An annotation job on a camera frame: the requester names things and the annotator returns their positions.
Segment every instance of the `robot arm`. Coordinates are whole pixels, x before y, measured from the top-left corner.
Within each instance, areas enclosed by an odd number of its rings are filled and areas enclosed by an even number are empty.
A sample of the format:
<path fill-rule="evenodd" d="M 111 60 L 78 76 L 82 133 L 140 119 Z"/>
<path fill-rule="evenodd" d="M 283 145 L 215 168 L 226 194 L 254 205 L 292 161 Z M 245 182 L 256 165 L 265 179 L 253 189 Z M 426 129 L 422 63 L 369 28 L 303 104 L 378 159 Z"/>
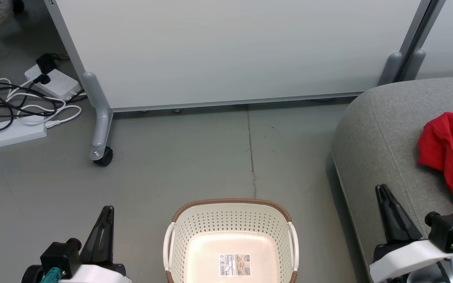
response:
<path fill-rule="evenodd" d="M 453 215 L 426 215 L 428 240 L 392 195 L 387 185 L 376 186 L 377 202 L 387 243 L 377 245 L 370 276 L 374 283 L 453 283 Z"/>
<path fill-rule="evenodd" d="M 124 265 L 113 263 L 114 219 L 113 206 L 104 206 L 81 254 L 75 238 L 53 242 L 41 265 L 27 268 L 21 283 L 131 283 Z"/>

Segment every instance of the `brown basket rim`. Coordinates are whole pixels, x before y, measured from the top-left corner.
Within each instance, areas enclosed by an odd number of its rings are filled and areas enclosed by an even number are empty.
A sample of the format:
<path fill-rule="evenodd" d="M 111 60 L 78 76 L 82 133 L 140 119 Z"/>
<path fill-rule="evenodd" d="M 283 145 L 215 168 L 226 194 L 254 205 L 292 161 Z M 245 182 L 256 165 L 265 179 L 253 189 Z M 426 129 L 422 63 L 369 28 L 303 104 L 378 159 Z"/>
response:
<path fill-rule="evenodd" d="M 288 211 L 284 209 L 280 204 L 269 201 L 269 200 L 262 200 L 262 199 L 254 199 L 254 198 L 212 198 L 212 199 L 204 199 L 204 200 L 197 200 L 189 202 L 182 206 L 172 217 L 172 222 L 176 222 L 178 217 L 187 209 L 192 208 L 194 206 L 202 206 L 204 204 L 261 204 L 263 206 L 271 206 L 272 208 L 277 209 L 286 221 L 291 222 L 291 215 L 289 215 Z"/>

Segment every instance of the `whiteboard leg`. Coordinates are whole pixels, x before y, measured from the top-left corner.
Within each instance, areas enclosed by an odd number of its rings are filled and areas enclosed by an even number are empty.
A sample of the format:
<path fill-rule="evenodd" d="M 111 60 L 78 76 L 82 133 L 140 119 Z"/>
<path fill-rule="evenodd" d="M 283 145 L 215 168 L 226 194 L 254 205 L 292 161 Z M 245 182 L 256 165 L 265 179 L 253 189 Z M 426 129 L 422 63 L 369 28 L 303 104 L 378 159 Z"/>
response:
<path fill-rule="evenodd" d="M 113 120 L 113 112 L 109 107 L 108 101 L 104 96 L 101 85 L 93 72 L 83 73 L 83 84 L 87 90 L 88 99 L 96 109 L 96 127 L 92 138 L 92 148 L 90 149 L 90 159 L 96 161 L 102 159 L 106 149 L 109 129 Z"/>
<path fill-rule="evenodd" d="M 410 59 L 408 59 L 407 66 L 403 74 L 401 74 L 401 81 L 413 81 L 417 74 L 419 73 L 419 69 L 422 66 L 422 62 L 426 58 L 426 51 L 424 50 L 415 50 Z"/>
<path fill-rule="evenodd" d="M 96 127 L 92 138 L 90 159 L 99 160 L 104 156 L 108 141 L 109 129 L 113 120 L 113 112 L 110 109 L 96 108 Z"/>
<path fill-rule="evenodd" d="M 395 82 L 396 74 L 400 69 L 402 59 L 403 55 L 401 55 L 400 52 L 394 52 L 387 58 L 378 86 Z"/>

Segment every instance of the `black cable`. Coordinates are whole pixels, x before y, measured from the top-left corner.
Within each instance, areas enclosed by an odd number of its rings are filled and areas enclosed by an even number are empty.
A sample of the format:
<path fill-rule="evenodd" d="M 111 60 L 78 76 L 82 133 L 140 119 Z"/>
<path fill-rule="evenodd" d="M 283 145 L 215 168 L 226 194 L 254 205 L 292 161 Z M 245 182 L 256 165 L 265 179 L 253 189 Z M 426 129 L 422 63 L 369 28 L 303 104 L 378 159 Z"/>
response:
<path fill-rule="evenodd" d="M 52 56 L 52 58 L 54 58 L 55 60 L 59 60 L 59 61 L 69 61 L 69 60 L 71 60 L 71 59 L 69 58 L 69 56 L 68 56 L 68 55 L 65 55 L 65 54 L 62 55 L 62 56 L 59 56 L 57 53 L 47 53 L 47 54 L 49 54 L 50 56 Z"/>
<path fill-rule="evenodd" d="M 46 117 L 46 116 L 47 116 L 47 115 L 43 115 L 43 114 L 40 114 L 40 113 L 35 113 L 35 112 L 32 112 L 32 111 L 28 111 L 28 110 L 26 110 L 26 109 L 22 109 L 22 108 L 20 108 L 20 107 L 14 106 L 13 104 L 6 102 L 6 101 L 5 101 L 4 99 L 2 99 L 1 97 L 0 97 L 0 101 L 1 101 L 6 107 L 8 107 L 8 108 L 13 108 L 13 109 L 15 109 L 15 110 L 18 110 L 18 111 L 21 111 L 21 112 L 24 112 L 24 113 L 27 113 L 27 114 L 34 114 L 34 115 L 43 116 L 43 117 Z"/>
<path fill-rule="evenodd" d="M 49 116 L 52 115 L 52 112 L 49 112 L 49 111 L 43 111 L 43 112 L 41 112 L 41 113 L 49 114 Z M 18 118 L 22 118 L 22 117 L 29 117 L 29 116 L 34 116 L 34 114 L 0 115 L 0 118 L 11 118 L 11 117 L 13 117 L 13 118 L 17 118 L 17 117 L 18 117 Z"/>
<path fill-rule="evenodd" d="M 2 83 L 2 82 L 0 82 L 0 85 L 13 86 L 13 88 L 20 88 L 21 90 L 29 91 L 29 93 L 31 93 L 31 94 L 37 95 L 37 96 L 39 96 L 40 98 L 43 98 L 43 99 L 45 99 L 45 100 L 48 100 L 48 101 L 51 102 L 51 103 L 59 103 L 58 101 L 53 100 L 53 99 L 50 99 L 49 97 L 43 95 L 43 93 L 40 93 L 40 92 L 38 92 L 38 91 L 36 91 L 36 90 L 32 90 L 32 89 L 30 89 L 30 88 L 26 88 L 25 86 L 18 86 L 18 85 L 9 84 L 9 83 Z"/>
<path fill-rule="evenodd" d="M 12 86 L 15 86 L 15 87 L 18 87 L 18 88 L 22 88 L 21 86 L 17 86 L 17 85 L 13 85 L 13 84 L 6 84 L 6 83 L 0 83 L 0 84 L 4 84 L 4 85 L 12 85 Z M 32 93 L 32 90 L 31 88 L 26 88 L 26 91 L 27 93 L 31 92 Z M 0 131 L 4 130 L 4 129 L 7 129 L 8 127 L 11 126 L 11 124 L 13 123 L 14 119 L 15 119 L 15 116 L 14 113 L 13 113 L 13 110 L 18 110 L 18 111 L 21 111 L 23 113 L 27 113 L 27 114 L 30 114 L 30 115 L 36 115 L 36 116 L 43 116 L 43 117 L 47 117 L 47 116 L 50 116 L 54 113 L 56 113 L 58 107 L 56 105 L 56 102 L 51 100 L 51 99 L 47 99 L 44 95 L 42 95 L 41 93 L 38 94 L 38 92 L 36 92 L 37 96 L 41 97 L 41 98 L 44 98 L 50 102 L 52 102 L 52 105 L 53 105 L 53 112 L 50 112 L 50 111 L 45 111 L 45 112 L 32 112 L 32 111 L 28 111 L 28 110 L 25 110 L 25 109 L 22 109 L 21 107 L 23 106 L 24 102 L 25 102 L 25 98 L 24 98 L 24 101 L 22 102 L 22 104 L 20 106 L 14 106 L 13 104 L 10 104 L 9 102 L 6 102 L 4 99 L 2 99 L 0 97 L 0 107 L 3 107 L 3 108 L 7 108 L 10 112 L 10 115 L 9 115 L 9 123 L 2 127 L 0 129 Z"/>
<path fill-rule="evenodd" d="M 66 102 L 66 104 L 68 104 L 68 103 L 74 103 L 74 102 L 78 102 L 78 101 L 83 100 L 83 99 L 80 98 L 80 99 L 74 101 L 73 99 L 77 98 L 78 95 L 80 95 L 80 94 L 81 94 L 82 92 L 84 92 L 84 91 L 85 91 L 85 90 L 84 90 L 83 88 L 80 89 L 79 92 L 77 92 L 75 95 L 73 95 L 73 96 Z"/>
<path fill-rule="evenodd" d="M 29 93 L 29 90 L 34 86 L 34 82 L 31 82 L 29 85 L 29 89 L 26 91 L 26 93 Z M 17 106 L 18 108 L 22 107 L 27 101 L 27 95 L 24 95 L 24 99 L 22 99 L 22 102 Z"/>

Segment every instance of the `plug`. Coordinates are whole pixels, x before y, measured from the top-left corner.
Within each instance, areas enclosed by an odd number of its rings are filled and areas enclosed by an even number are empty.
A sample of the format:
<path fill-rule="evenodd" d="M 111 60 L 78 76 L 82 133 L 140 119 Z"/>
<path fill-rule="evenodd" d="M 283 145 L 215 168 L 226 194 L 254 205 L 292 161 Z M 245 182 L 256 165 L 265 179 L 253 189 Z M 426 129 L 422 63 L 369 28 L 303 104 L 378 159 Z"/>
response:
<path fill-rule="evenodd" d="M 42 85 L 45 85 L 45 84 L 50 83 L 50 81 L 51 81 L 51 79 L 50 79 L 50 77 L 48 75 L 41 74 L 36 79 L 33 79 L 33 84 L 40 83 Z"/>
<path fill-rule="evenodd" d="M 60 124 L 61 124 L 60 120 L 47 121 L 47 122 L 45 122 L 45 127 L 47 129 L 50 129 L 50 128 L 55 127 L 56 125 L 60 125 Z"/>
<path fill-rule="evenodd" d="M 36 63 L 38 64 L 41 73 L 45 75 L 57 68 L 51 54 L 41 55 L 41 57 L 36 59 Z"/>

